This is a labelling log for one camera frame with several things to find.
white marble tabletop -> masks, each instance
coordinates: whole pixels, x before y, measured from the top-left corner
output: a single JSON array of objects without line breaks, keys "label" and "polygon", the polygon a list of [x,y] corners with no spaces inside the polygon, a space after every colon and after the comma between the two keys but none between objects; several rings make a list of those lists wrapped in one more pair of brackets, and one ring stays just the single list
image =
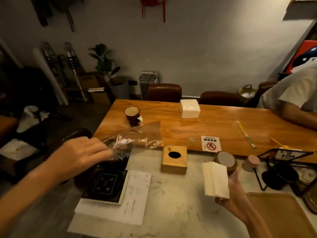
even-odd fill
[{"label": "white marble tabletop", "polygon": [[[217,205],[213,197],[204,195],[201,163],[212,160],[213,156],[209,153],[188,153],[186,175],[174,175],[161,172],[161,150],[133,149],[127,169],[152,174],[142,226],[75,214],[68,231],[101,238],[248,237],[247,229],[240,220]],[[258,170],[260,174],[265,170],[264,163]],[[239,180],[245,192],[262,192],[253,172],[241,168]],[[283,191],[267,188],[265,192],[294,195],[289,186]],[[317,216],[306,208],[300,198],[296,199],[316,229]]]}]

hand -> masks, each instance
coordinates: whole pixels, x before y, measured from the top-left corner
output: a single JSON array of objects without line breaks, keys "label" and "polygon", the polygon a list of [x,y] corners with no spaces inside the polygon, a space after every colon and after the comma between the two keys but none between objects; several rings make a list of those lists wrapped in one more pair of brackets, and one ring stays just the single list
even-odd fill
[{"label": "hand", "polygon": [[244,224],[247,224],[249,221],[249,211],[253,208],[238,180],[238,170],[236,170],[229,178],[228,187],[230,199],[222,200],[221,198],[216,197],[215,202],[226,208]]},{"label": "hand", "polygon": [[79,137],[66,141],[34,172],[51,178],[54,186],[112,156],[113,150],[98,138]]}]

power outlet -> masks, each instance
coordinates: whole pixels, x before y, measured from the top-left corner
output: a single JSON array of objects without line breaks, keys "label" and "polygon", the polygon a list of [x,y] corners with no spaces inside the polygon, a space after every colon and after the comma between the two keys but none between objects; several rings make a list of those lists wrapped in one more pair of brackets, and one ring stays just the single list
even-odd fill
[{"label": "power outlet", "polygon": [[129,81],[128,81],[128,84],[129,84],[129,85],[137,86],[137,85],[138,85],[138,82],[135,81],[135,80],[129,80]]}]

paper with handwriting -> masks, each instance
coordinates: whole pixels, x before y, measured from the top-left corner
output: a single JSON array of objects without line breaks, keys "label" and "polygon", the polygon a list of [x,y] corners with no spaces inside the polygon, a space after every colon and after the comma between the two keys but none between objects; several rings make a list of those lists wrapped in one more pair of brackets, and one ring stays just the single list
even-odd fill
[{"label": "paper with handwriting", "polygon": [[130,170],[122,204],[112,205],[97,200],[80,199],[75,212],[132,225],[142,225],[151,174]]}]

red tassel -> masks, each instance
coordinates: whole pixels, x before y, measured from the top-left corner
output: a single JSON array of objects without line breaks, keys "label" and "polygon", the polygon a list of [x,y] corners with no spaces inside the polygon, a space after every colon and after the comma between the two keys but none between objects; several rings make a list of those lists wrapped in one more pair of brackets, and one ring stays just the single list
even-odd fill
[{"label": "red tassel", "polygon": [[163,22],[165,23],[165,1],[163,1]]}]

